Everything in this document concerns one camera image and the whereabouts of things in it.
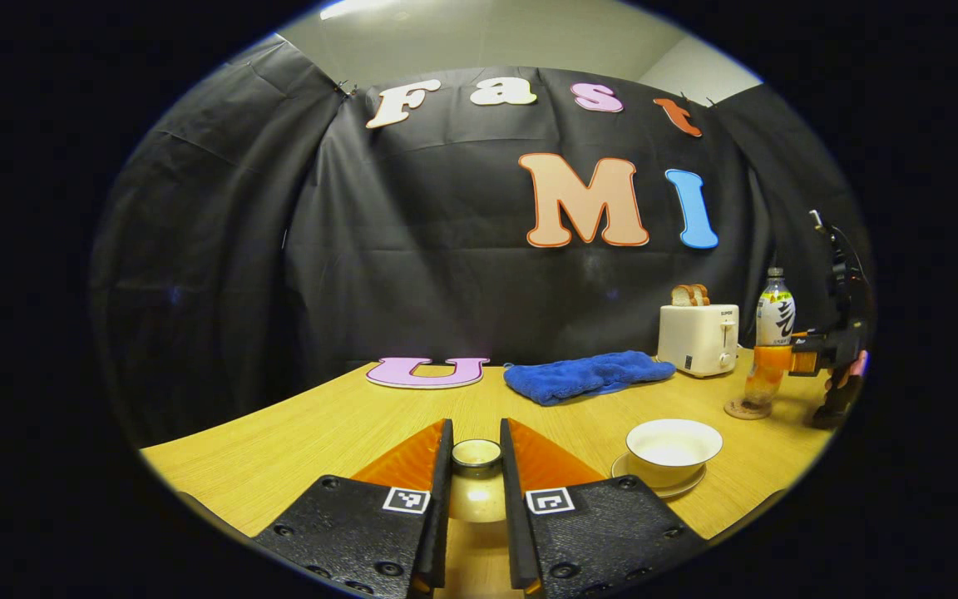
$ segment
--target peach letter m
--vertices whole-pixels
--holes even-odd
[[[536,223],[527,234],[531,245],[559,247],[571,241],[571,231],[560,220],[561,207],[586,243],[597,236],[602,213],[608,215],[608,225],[601,231],[605,243],[649,243],[649,232],[642,227],[635,199],[634,164],[619,158],[602,158],[597,161],[588,186],[555,153],[525,153],[520,156],[520,166],[530,171],[535,182]]]

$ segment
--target toaster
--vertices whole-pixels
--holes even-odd
[[[661,306],[657,360],[700,378],[733,371],[738,306]]]

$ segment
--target blue towel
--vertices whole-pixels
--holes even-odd
[[[582,394],[611,394],[645,380],[675,374],[675,364],[658,363],[642,352],[617,352],[540,365],[505,364],[505,382],[544,406]]]

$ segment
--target saucer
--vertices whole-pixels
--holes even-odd
[[[630,452],[626,452],[623,455],[620,455],[619,458],[612,463],[612,478],[626,477],[627,471],[627,457],[630,455]],[[657,493],[657,497],[663,499],[666,497],[675,497],[677,494],[685,493],[693,487],[697,486],[697,483],[702,481],[704,474],[708,471],[708,465],[703,465],[700,467],[700,470],[697,470],[697,473],[693,477],[687,478],[687,480],[682,481],[681,483],[670,486],[670,487],[649,487],[653,489],[653,493]]]

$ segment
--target hand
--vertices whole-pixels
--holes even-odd
[[[867,368],[867,350],[864,349],[860,352],[859,357],[856,357],[855,363],[849,365],[848,370],[845,371],[845,375],[841,377],[841,380],[837,382],[837,387],[841,389],[846,383],[848,383],[849,376],[863,376],[863,371]],[[833,368],[826,369],[826,373],[830,376],[833,376]],[[826,379],[824,387],[827,391],[833,386],[833,378]]]

